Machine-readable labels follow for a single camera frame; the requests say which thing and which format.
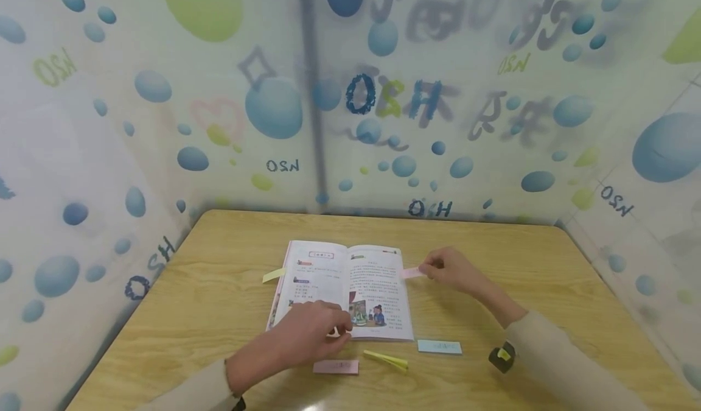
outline sleeve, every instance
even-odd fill
[[[538,312],[506,328],[507,341],[534,378],[572,410],[647,410],[645,403],[574,346]]]
[[[136,411],[232,411],[239,401],[229,389],[225,361],[220,359]]]

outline yellow sticky note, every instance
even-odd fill
[[[271,281],[271,280],[273,280],[273,278],[278,278],[278,277],[284,276],[285,269],[286,268],[280,268],[280,269],[276,269],[275,271],[271,271],[271,272],[267,273],[265,276],[263,276],[263,283]]]

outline sticky note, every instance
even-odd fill
[[[320,360],[314,364],[314,373],[326,374],[358,374],[360,361],[355,360]]]
[[[273,278],[278,278],[285,275],[286,268],[276,269],[263,276],[263,283],[273,280]]]
[[[431,339],[419,339],[419,351],[429,354],[462,355],[462,347],[459,342],[433,341]]]
[[[424,273],[419,271],[419,268],[407,268],[407,269],[402,269],[402,278],[414,278],[414,277],[423,277],[425,276]]]

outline open book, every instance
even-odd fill
[[[283,267],[268,329],[292,304],[323,300],[349,311],[354,339],[414,340],[400,250],[291,241]]]

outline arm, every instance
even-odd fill
[[[459,251],[431,251],[420,270],[475,297],[506,329],[507,341],[534,378],[573,410],[647,410],[637,395],[574,346],[567,334],[527,311]]]

